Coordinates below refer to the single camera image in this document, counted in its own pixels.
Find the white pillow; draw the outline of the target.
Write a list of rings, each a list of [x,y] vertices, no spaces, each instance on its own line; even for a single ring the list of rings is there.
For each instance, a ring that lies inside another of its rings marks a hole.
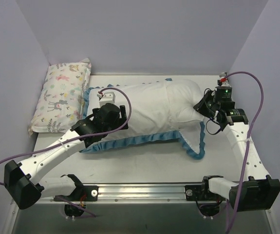
[[[170,116],[177,129],[187,128],[204,120],[194,109],[202,98],[200,87],[188,79],[166,82]]]

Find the blue houndstooth pillowcase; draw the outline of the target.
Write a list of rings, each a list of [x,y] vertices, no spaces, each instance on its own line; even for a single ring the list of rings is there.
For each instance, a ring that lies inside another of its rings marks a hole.
[[[83,153],[92,154],[109,149],[123,148],[154,141],[178,140],[193,159],[205,156],[204,120],[183,129],[177,129],[170,116],[166,79],[153,83],[118,86],[115,104],[131,110],[128,129],[109,134]]]

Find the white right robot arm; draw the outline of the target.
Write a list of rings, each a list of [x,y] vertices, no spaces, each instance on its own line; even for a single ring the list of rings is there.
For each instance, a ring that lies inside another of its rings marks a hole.
[[[219,125],[233,154],[241,165],[239,182],[220,175],[204,176],[200,194],[205,199],[218,195],[238,211],[269,210],[280,193],[280,181],[266,170],[251,138],[252,124],[243,109],[237,109],[230,86],[205,89],[203,98],[194,106],[201,115]]]

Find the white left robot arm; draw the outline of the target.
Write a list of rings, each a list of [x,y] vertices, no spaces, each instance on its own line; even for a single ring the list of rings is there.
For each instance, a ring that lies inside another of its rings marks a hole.
[[[124,105],[107,103],[93,109],[49,147],[32,153],[19,163],[14,160],[4,167],[4,186],[21,210],[45,197],[78,200],[86,195],[83,183],[73,174],[44,179],[53,168],[108,134],[128,128],[131,110]]]

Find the floral animal print pillow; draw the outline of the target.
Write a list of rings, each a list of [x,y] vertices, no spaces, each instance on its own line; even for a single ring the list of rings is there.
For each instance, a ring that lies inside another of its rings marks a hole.
[[[48,67],[28,134],[64,133],[83,115],[83,94],[91,74],[88,58]]]

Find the aluminium front mounting rail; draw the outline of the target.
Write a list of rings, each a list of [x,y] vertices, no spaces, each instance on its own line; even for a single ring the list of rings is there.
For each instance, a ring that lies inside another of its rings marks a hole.
[[[228,201],[239,211],[266,210],[271,207],[280,191],[280,183],[270,176],[265,179],[250,177],[236,183],[223,177],[204,177],[192,183],[136,183],[136,184],[83,184],[72,175],[46,179],[33,184],[26,178],[6,185],[6,189],[22,210],[42,198],[76,203],[88,202],[186,202],[219,204]]]

